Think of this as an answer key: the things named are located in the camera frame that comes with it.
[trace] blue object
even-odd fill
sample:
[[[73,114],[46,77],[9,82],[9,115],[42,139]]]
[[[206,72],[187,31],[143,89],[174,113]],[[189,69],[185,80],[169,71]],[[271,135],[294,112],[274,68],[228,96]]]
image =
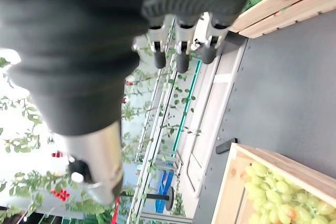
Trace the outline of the blue object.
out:
[[[172,170],[169,173],[167,173],[166,170],[163,171],[159,191],[157,192],[157,194],[167,195],[168,189],[170,188],[172,184],[173,177],[174,177],[174,172]],[[157,199],[155,201],[155,212],[163,213],[164,206],[165,206],[165,201]]]

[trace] green leaves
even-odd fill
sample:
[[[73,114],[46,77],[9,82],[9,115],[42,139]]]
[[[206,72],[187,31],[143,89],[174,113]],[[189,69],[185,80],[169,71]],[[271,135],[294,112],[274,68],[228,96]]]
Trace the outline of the green leaves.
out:
[[[0,68],[5,67],[6,65],[10,64],[9,61],[7,61],[5,58],[0,57]]]
[[[186,104],[187,101],[188,101],[188,98],[182,98],[182,99],[181,99],[181,102],[182,102],[183,104]]]
[[[0,185],[0,193],[6,188],[6,184],[7,182],[2,182],[2,184]]]

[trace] black fabric sleeve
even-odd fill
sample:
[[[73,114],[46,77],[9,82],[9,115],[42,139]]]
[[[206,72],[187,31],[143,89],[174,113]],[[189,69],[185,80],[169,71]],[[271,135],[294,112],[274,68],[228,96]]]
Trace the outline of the black fabric sleeve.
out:
[[[124,79],[139,64],[143,0],[0,0],[0,46],[21,63],[12,80],[30,91],[48,126],[81,135],[120,120]]]

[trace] gray panel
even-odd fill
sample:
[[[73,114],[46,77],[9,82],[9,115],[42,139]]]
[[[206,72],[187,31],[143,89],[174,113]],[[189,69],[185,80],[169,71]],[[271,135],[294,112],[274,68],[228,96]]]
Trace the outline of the gray panel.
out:
[[[223,141],[237,137],[336,178],[335,21],[333,11],[249,40]],[[194,223],[211,223],[226,160],[213,150]]]

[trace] grape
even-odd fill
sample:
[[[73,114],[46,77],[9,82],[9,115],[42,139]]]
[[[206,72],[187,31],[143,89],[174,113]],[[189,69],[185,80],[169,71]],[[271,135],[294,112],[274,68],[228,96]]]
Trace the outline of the grape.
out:
[[[307,195],[305,193],[296,194],[296,200],[300,203],[306,203]]]
[[[261,190],[258,187],[253,188],[249,192],[252,199],[259,199],[259,198],[265,198],[265,191]]]
[[[323,216],[317,215],[311,220],[311,224],[328,224],[328,220]]]
[[[259,224],[270,224],[270,220],[268,217],[268,214],[262,214],[260,219],[259,219]]]
[[[277,206],[272,201],[268,200],[264,203],[263,208],[265,208],[267,210],[272,210],[274,208],[277,208]]]
[[[336,211],[332,212],[331,214],[328,215],[329,219],[331,220],[336,220]]]
[[[285,178],[285,181],[286,181],[286,183],[287,183],[288,185],[290,185],[290,186],[291,186],[293,189],[295,189],[295,190],[301,190],[301,189],[302,189],[301,187],[295,185],[292,181],[290,181],[290,180],[287,179],[287,178]]]
[[[246,173],[243,173],[241,174],[240,178],[244,181],[244,182],[250,182],[251,181],[251,177],[246,174]]]
[[[256,175],[255,171],[251,166],[246,166],[245,171],[250,177],[254,177]]]
[[[275,185],[276,185],[276,183],[277,183],[277,181],[276,181],[273,177],[271,177],[271,176],[267,176],[267,177],[265,178],[265,182],[266,182],[271,188],[275,187]]]
[[[281,210],[278,210],[278,217],[282,224],[290,224],[290,218]]]
[[[279,207],[279,212],[284,213],[286,216],[288,216],[292,220],[295,220],[297,217],[296,210],[288,204],[281,205]]]
[[[335,208],[324,201],[320,201],[317,205],[317,213],[320,215],[329,215],[334,212]]]
[[[259,214],[252,214],[252,216],[248,219],[248,224],[259,224],[259,219]]]
[[[245,189],[246,189],[248,192],[250,192],[250,191],[254,190],[255,188],[257,188],[257,187],[255,186],[255,184],[253,184],[252,182],[246,182],[246,183],[244,184],[244,187],[245,187]]]
[[[281,196],[273,190],[267,190],[266,191],[266,197],[268,200],[274,202],[275,204],[281,204],[282,203],[282,199]]]
[[[273,177],[277,180],[277,181],[282,181],[283,177],[275,172],[273,172]]]
[[[296,213],[298,215],[298,219],[300,219],[302,221],[302,223],[310,223],[311,215],[307,210],[305,210],[301,206],[295,207],[295,210],[296,210]]]
[[[285,194],[285,193],[287,193],[287,192],[289,191],[289,186],[288,186],[288,184],[287,184],[286,182],[284,182],[284,181],[278,181],[278,182],[276,183],[276,188],[277,188],[277,190],[278,190],[279,192],[281,192],[281,193],[283,193],[283,194]]]
[[[256,212],[261,212],[261,205],[258,205],[255,202],[253,202],[252,207]]]
[[[273,224],[279,224],[280,223],[277,209],[272,209],[271,212],[269,212],[269,220]]]
[[[319,202],[320,200],[317,197],[315,197],[314,195],[310,195],[307,199],[306,204],[312,208],[317,208]]]
[[[262,182],[260,184],[260,188],[264,191],[267,191],[267,190],[271,189],[270,186],[268,184],[266,184],[265,182]]]
[[[253,176],[251,177],[251,182],[255,185],[260,185],[263,181],[262,181],[262,178],[258,176]]]
[[[262,206],[263,204],[265,204],[266,203],[266,196],[265,196],[265,194],[262,196],[262,197],[260,197],[260,198],[256,198],[255,200],[254,200],[254,203],[255,204],[257,204],[258,206]]]
[[[292,201],[292,196],[290,194],[282,194],[281,198],[284,203],[288,203]]]
[[[251,167],[253,168],[253,170],[255,171],[255,173],[259,176],[259,177],[265,177],[267,174],[267,168],[258,163],[258,162],[253,162]]]

